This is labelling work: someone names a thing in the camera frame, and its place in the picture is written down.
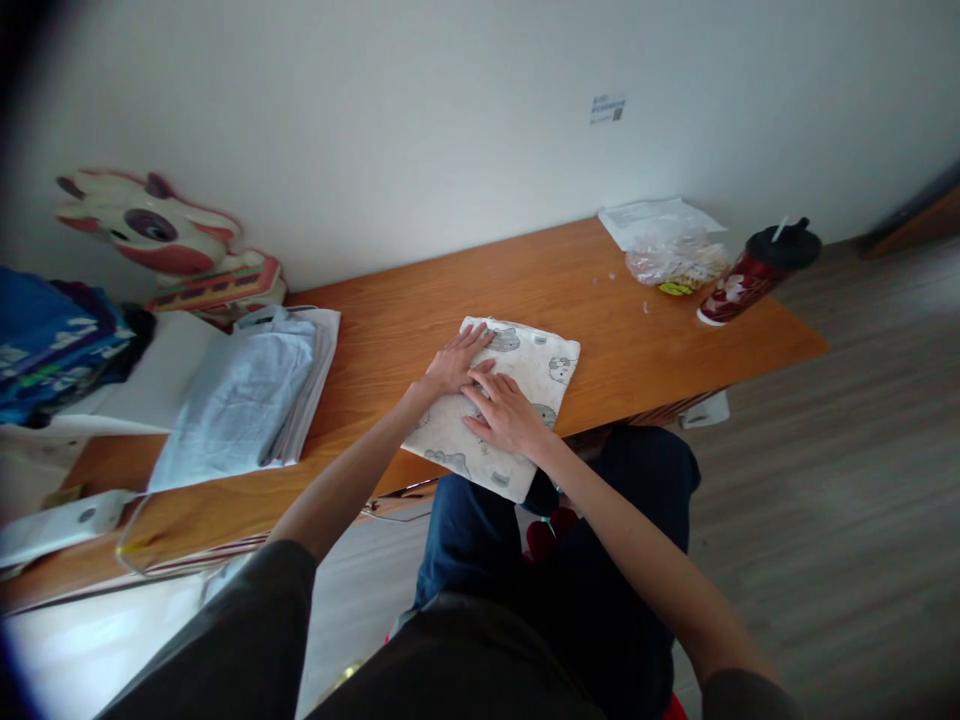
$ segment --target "stack of clothes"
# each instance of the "stack of clothes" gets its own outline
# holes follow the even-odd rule
[[[0,266],[0,424],[42,428],[102,385],[124,382],[156,318],[100,288]]]
[[[339,328],[333,310],[271,305],[214,340],[148,492],[297,463]]]

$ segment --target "straw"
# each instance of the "straw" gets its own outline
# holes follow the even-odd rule
[[[771,244],[775,243],[777,241],[777,238],[780,237],[780,233],[783,232],[783,226],[787,224],[788,219],[789,219],[788,215],[783,216],[783,220],[780,221],[780,227],[778,227],[777,231],[773,234],[773,240],[770,241]]]

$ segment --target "forearm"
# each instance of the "forearm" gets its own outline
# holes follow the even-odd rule
[[[295,540],[319,563],[356,519],[400,443],[440,396],[423,380],[310,483],[280,518],[267,542]]]
[[[701,686],[727,667],[751,670],[779,682],[772,663],[716,587],[559,437],[541,438],[531,460],[580,508],[631,587],[686,650]]]

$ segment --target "cup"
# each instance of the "cup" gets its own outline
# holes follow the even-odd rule
[[[707,325],[726,325],[793,273],[813,265],[823,243],[807,230],[809,224],[801,218],[796,225],[783,226],[779,235],[779,228],[771,225],[751,236],[737,262],[697,308],[697,317]]]

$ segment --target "lap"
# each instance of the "lap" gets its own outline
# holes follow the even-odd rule
[[[690,448],[661,428],[617,428],[591,467],[681,550],[700,473]],[[610,717],[669,699],[673,637],[636,595],[585,520],[550,560],[527,568],[514,506],[453,475],[441,478],[414,606],[441,590],[501,602],[574,667]]]

